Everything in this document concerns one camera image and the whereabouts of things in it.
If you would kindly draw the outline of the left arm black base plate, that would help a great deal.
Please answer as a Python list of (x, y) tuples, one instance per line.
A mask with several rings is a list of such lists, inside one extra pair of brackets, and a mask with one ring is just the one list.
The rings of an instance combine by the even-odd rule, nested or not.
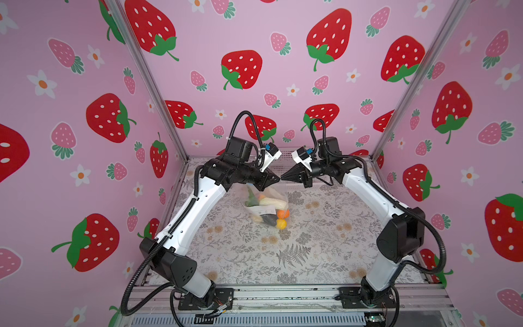
[(234, 288), (218, 287), (211, 288), (203, 297), (198, 298), (192, 293), (181, 296), (178, 302), (180, 311), (200, 311), (200, 310), (228, 310), (232, 308), (234, 302)]

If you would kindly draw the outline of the clear zip top bag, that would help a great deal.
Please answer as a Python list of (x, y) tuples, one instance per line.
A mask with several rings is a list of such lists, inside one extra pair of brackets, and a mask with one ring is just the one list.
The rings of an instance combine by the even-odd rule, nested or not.
[(258, 190), (253, 184), (246, 186), (244, 208), (255, 223), (285, 230), (290, 218), (290, 201), (282, 183)]

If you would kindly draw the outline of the white toy radish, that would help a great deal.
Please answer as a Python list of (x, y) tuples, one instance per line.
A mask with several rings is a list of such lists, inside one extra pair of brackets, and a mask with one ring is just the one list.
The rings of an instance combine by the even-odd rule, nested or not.
[(245, 202), (246, 207), (257, 207), (257, 206), (273, 206), (277, 210), (286, 210), (288, 208), (288, 202), (279, 198), (271, 198), (264, 196), (249, 196), (249, 199)]

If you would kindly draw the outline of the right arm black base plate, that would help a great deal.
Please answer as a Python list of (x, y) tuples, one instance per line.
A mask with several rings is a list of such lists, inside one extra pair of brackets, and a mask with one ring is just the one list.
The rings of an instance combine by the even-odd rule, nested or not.
[(340, 301), (344, 309), (394, 309), (396, 306), (390, 287), (380, 292), (361, 287), (340, 287), (335, 300)]

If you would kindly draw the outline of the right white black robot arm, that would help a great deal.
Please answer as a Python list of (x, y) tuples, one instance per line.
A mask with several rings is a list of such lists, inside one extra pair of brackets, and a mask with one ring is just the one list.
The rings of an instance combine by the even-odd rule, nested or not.
[[(443, 239), (426, 221), (420, 208), (409, 208), (377, 185), (369, 175), (364, 159), (342, 155), (337, 139), (328, 137), (315, 141), (313, 149), (301, 147), (292, 154), (295, 166), (282, 175), (282, 180), (311, 187), (313, 180), (328, 176), (354, 192), (384, 225), (376, 244), (379, 255), (360, 284), (360, 300), (366, 307), (376, 307), (391, 293), (397, 277), (406, 266), (436, 275), (443, 272), (447, 254)], [(424, 243), (429, 231), (439, 247), (439, 261), (435, 267), (424, 268), (409, 259)]]

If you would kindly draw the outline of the orange toy tangerine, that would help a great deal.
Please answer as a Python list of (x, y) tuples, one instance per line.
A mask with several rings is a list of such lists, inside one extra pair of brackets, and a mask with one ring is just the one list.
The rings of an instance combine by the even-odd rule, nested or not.
[(278, 219), (287, 219), (290, 217), (290, 210), (289, 209), (286, 209), (286, 210), (278, 210), (276, 212), (276, 216)]

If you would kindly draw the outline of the yellow toy lemon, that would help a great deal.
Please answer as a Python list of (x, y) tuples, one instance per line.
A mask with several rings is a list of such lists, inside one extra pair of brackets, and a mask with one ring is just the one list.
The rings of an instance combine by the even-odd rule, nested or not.
[(279, 230), (284, 230), (287, 227), (287, 221), (285, 219), (277, 219), (276, 228)]

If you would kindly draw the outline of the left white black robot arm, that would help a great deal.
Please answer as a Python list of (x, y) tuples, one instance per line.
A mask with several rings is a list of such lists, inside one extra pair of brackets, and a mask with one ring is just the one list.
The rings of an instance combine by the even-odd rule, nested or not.
[[(215, 302), (216, 285), (198, 271), (197, 262), (189, 258), (187, 253), (201, 224), (231, 186), (235, 183), (252, 184), (263, 191), (279, 182), (280, 178), (269, 169), (271, 163), (281, 156), (279, 148), (272, 143), (262, 145), (261, 158), (250, 162), (251, 147), (251, 142), (231, 137), (223, 154), (196, 168), (192, 195), (156, 238), (145, 238), (140, 244), (144, 261), (124, 291), (120, 306), (123, 316), (135, 314), (154, 296), (169, 287), (192, 295), (198, 307), (212, 306)], [(132, 290), (147, 267), (167, 282), (134, 307), (129, 307)]]

